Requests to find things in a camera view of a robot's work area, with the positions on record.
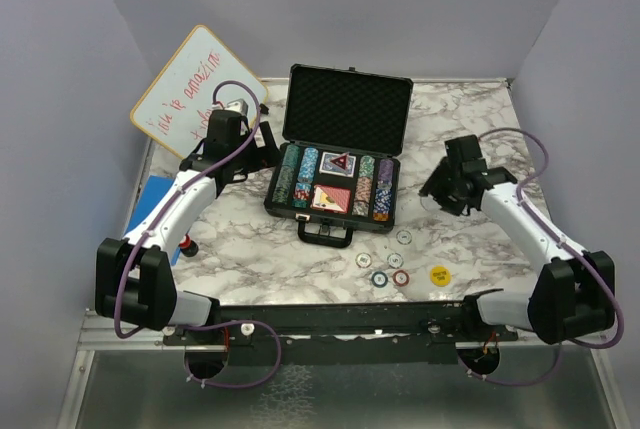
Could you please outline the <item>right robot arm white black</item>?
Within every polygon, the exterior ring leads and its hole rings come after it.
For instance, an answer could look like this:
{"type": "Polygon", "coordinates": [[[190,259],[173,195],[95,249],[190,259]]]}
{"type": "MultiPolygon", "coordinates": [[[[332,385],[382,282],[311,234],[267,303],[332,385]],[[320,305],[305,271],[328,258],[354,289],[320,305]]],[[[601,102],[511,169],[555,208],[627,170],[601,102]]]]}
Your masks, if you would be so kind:
{"type": "Polygon", "coordinates": [[[465,297],[461,332],[481,340],[504,325],[530,331],[547,344],[583,344],[587,335],[622,332],[611,257],[586,250],[554,226],[526,197],[522,181],[504,167],[487,165],[477,136],[450,139],[445,150],[421,196],[455,216],[484,213],[520,249],[537,276],[527,292],[490,289],[465,297]]]}

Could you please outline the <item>all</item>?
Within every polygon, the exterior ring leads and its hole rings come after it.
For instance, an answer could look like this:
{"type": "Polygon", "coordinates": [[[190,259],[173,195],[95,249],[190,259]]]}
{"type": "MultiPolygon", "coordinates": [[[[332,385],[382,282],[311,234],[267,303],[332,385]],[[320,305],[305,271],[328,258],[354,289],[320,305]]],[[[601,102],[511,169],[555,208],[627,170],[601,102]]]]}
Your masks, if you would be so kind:
{"type": "Polygon", "coordinates": [[[343,153],[329,160],[330,164],[341,171],[347,171],[349,168],[349,154],[343,153]]]}

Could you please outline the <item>red playing card deck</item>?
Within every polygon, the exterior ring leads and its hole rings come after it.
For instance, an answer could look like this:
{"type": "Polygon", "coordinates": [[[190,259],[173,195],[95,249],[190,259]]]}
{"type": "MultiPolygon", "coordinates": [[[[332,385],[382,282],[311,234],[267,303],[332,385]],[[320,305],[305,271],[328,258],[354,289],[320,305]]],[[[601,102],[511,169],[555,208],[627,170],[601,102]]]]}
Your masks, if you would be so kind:
{"type": "Polygon", "coordinates": [[[337,214],[349,210],[351,191],[348,188],[318,184],[314,187],[311,208],[337,214]]]}

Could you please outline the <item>black poker set case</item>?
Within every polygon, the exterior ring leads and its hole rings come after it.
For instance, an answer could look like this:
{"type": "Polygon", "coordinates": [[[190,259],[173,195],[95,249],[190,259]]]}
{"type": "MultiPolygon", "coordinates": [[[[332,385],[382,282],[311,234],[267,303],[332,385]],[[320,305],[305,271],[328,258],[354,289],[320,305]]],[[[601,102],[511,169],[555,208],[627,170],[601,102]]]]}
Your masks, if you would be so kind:
{"type": "Polygon", "coordinates": [[[367,74],[355,69],[341,70],[295,64],[290,70],[286,111],[283,124],[282,159],[289,144],[300,147],[288,200],[272,202],[281,162],[276,166],[264,200],[268,214],[292,219],[298,224],[299,239],[308,244],[337,249],[351,244],[356,231],[386,234],[395,224],[396,200],[399,188],[399,155],[411,106],[413,82],[409,78],[367,74]],[[292,205],[293,192],[304,150],[316,148],[319,157],[311,183],[311,195],[306,208],[292,205]],[[351,178],[321,174],[322,154],[348,153],[357,157],[351,178]],[[375,159],[375,169],[366,217],[352,214],[360,159],[364,155],[375,159]],[[379,164],[383,159],[394,163],[391,209],[387,221],[373,219],[373,206],[379,164]],[[318,184],[348,188],[351,191],[346,214],[311,208],[314,187],[318,184]]]}

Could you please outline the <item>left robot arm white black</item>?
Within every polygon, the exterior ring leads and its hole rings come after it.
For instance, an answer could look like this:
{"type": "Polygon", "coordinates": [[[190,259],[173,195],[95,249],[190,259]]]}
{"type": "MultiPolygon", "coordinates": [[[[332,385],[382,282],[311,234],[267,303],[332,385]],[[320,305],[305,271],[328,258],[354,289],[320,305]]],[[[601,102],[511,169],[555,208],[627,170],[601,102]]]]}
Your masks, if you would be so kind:
{"type": "Polygon", "coordinates": [[[176,326],[202,344],[218,337],[216,300],[178,290],[171,259],[193,244],[192,225],[226,186],[278,161],[268,123],[250,125],[232,110],[211,114],[205,138],[181,161],[160,202],[123,238],[107,238],[97,250],[95,309],[113,320],[119,338],[176,326]]]}

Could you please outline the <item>yellow big blind button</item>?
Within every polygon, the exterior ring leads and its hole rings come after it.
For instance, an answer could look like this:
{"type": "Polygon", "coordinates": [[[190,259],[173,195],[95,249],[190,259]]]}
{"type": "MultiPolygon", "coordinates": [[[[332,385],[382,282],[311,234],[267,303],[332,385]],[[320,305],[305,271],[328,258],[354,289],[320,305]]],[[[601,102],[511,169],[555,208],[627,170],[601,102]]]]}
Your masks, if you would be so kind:
{"type": "Polygon", "coordinates": [[[446,287],[452,280],[450,271],[444,266],[432,267],[429,276],[431,282],[437,287],[446,287]]]}

